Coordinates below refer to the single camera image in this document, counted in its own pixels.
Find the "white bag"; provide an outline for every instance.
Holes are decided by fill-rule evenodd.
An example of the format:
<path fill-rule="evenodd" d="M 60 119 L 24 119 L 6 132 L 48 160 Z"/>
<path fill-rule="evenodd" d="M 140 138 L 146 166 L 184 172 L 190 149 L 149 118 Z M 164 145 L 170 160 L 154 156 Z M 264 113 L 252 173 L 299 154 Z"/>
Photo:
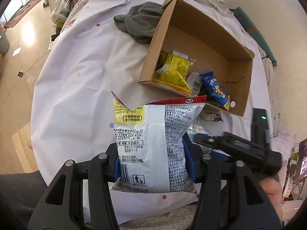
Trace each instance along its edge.
<path fill-rule="evenodd" d="M 189 136 L 189 138 L 190 138 L 190 140 L 193 144 L 196 144 L 194 142 L 194 137 L 198 133 L 205 134 L 207 136 L 213 136 L 212 133 L 207 128 L 205 128 L 203 125 L 201 125 L 201 123 L 197 119 L 195 119 L 191 123 L 191 125 L 189 126 L 189 128 L 187 130 L 187 134 L 188 134 L 188 136 Z M 212 152 L 212 149 L 209 148 L 209 147 L 206 147 L 206 146 L 201 145 L 201 144 L 197 144 L 197 145 L 199 145 L 201 147 L 201 150 L 203 151 L 203 153 L 211 153 Z"/>
<path fill-rule="evenodd" d="M 130 111 L 115 101 L 114 132 L 122 175 L 111 189 L 194 193 L 185 168 L 182 136 L 203 107 L 150 104 Z"/>

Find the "pillow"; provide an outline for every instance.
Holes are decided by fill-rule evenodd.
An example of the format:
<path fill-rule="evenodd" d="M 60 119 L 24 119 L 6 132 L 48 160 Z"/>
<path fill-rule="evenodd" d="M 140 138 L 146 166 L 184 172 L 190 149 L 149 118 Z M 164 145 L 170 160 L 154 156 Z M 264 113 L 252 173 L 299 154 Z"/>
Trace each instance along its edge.
<path fill-rule="evenodd" d="M 234 16 L 237 20 L 241 23 L 245 31 L 258 43 L 258 45 L 266 52 L 269 56 L 273 66 L 277 65 L 277 61 L 274 58 L 274 55 L 265 41 L 264 37 L 260 33 L 260 31 L 256 28 L 255 24 L 252 20 L 248 17 L 248 15 L 243 11 L 241 7 L 237 7 L 236 9 L 231 9 L 234 13 Z"/>

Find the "bed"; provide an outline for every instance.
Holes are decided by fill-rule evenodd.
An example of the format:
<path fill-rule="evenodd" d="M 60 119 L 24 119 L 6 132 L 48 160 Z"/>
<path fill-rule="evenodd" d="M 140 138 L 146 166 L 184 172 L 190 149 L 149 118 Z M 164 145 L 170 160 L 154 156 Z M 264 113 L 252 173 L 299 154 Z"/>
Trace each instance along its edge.
<path fill-rule="evenodd" d="M 115 142 L 111 128 L 111 91 L 131 108 L 170 97 L 169 93 L 157 94 L 151 87 L 138 83 L 149 45 L 137 43 L 128 34 L 118 31 L 113 22 L 113 16 L 125 14 L 131 6 L 146 1 L 163 3 L 164 0 L 79 0 L 55 40 L 35 86 L 31 116 L 33 150 L 47 184 L 66 160 L 90 160 Z M 275 136 L 280 124 L 274 104 L 274 72 L 270 60 L 242 30 L 225 0 L 185 1 L 207 13 L 255 53 L 244 116 L 221 112 L 224 122 L 207 122 L 205 126 L 214 135 L 228 131 L 249 139 L 252 109 L 263 108 L 271 115 L 270 133 L 271 137 Z M 171 226 L 186 229 L 184 226 L 195 211 L 195 205 L 190 203 L 198 200 L 197 195 L 175 192 L 167 195 L 166 200 L 162 195 L 111 191 L 118 223 L 127 222 L 121 228 L 130 228 L 132 222 L 137 226 L 152 223 L 154 228 L 167 220 L 159 217 L 153 220 L 152 216 L 171 214 L 181 219 Z M 83 208 L 85 221 L 90 222 L 86 182 Z"/>

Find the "plastic bag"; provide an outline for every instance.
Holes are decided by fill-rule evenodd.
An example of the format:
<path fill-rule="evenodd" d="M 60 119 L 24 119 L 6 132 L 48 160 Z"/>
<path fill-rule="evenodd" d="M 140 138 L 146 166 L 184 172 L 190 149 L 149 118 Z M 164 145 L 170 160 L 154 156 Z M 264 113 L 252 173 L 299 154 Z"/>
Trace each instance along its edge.
<path fill-rule="evenodd" d="M 152 81 L 169 86 L 184 94 L 191 95 L 192 91 L 185 79 L 190 66 L 193 65 L 195 61 L 165 52 L 160 53 L 159 61 L 163 63 L 163 67 L 154 72 Z"/>
<path fill-rule="evenodd" d="M 203 79 L 208 93 L 214 97 L 227 111 L 230 106 L 230 96 L 225 89 L 217 82 L 213 72 L 208 72 L 199 75 Z"/>
<path fill-rule="evenodd" d="M 191 125 L 189 126 L 189 128 L 187 130 L 187 134 L 188 134 L 188 136 L 189 136 L 189 138 L 190 138 L 190 140 L 193 144 L 196 144 L 194 142 L 194 137 L 198 133 L 205 134 L 207 136 L 213 136 L 212 133 L 208 129 L 206 129 L 204 126 L 202 126 L 201 123 L 197 119 L 195 119 L 195 120 L 193 120 L 193 122 L 191 123 Z M 203 153 L 211 153 L 212 152 L 211 148 L 208 148 L 208 147 L 201 145 L 201 144 L 197 144 L 197 145 L 199 145 L 201 147 Z"/>
<path fill-rule="evenodd" d="M 194 193 L 185 168 L 182 136 L 204 104 L 149 104 L 128 110 L 114 104 L 121 177 L 111 189 L 136 193 Z"/>
<path fill-rule="evenodd" d="M 51 14 L 51 20 L 57 27 L 62 28 L 72 11 L 73 2 L 72 0 L 56 0 L 55 5 L 56 7 Z"/>
<path fill-rule="evenodd" d="M 192 97 L 198 96 L 201 91 L 202 78 L 198 72 L 192 72 L 187 78 L 187 84 L 192 90 Z"/>

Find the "small box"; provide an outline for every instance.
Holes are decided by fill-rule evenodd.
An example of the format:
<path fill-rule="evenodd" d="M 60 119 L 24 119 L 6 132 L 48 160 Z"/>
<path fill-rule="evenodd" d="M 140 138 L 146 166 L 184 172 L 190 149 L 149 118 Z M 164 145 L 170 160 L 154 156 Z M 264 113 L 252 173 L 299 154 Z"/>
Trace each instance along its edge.
<path fill-rule="evenodd" d="M 163 7 L 165 11 L 151 41 L 139 82 L 174 92 L 152 82 L 152 76 L 158 69 L 161 50 L 168 53 L 179 51 L 196 60 L 188 76 L 192 72 L 201 74 L 213 71 L 231 101 L 235 101 L 229 112 L 242 117 L 248 100 L 254 53 L 189 3 L 165 0 Z M 186 94 L 175 93 L 186 97 Z M 223 110 L 215 105 L 216 102 L 207 100 L 206 109 L 211 112 Z"/>

